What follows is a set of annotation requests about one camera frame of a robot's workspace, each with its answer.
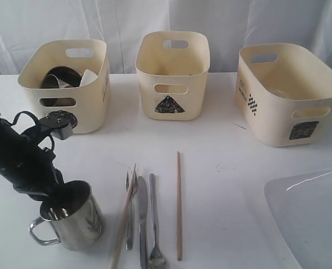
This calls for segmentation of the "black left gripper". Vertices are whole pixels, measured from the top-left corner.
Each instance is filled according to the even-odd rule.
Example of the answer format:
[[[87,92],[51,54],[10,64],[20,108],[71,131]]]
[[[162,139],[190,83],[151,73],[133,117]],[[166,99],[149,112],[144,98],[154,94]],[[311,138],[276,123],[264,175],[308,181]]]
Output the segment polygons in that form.
[[[64,184],[63,175],[53,165],[56,155],[45,147],[25,153],[16,165],[17,181],[15,191],[29,195],[36,201],[56,200],[57,189],[68,202],[85,202],[90,195],[90,185],[85,181],[71,181]],[[47,200],[40,206],[40,215],[44,219],[64,219],[70,216],[67,206],[61,201]]]

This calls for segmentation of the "black covered left robot arm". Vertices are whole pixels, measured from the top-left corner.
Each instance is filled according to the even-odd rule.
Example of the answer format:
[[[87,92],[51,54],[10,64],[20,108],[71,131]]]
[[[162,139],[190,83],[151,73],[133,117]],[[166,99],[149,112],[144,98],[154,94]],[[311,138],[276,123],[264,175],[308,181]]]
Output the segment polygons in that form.
[[[0,114],[0,175],[18,193],[46,204],[53,220],[75,213],[78,191],[67,186],[53,161],[55,138],[66,140],[78,121],[65,110],[37,118],[30,111],[17,113],[12,122]]]

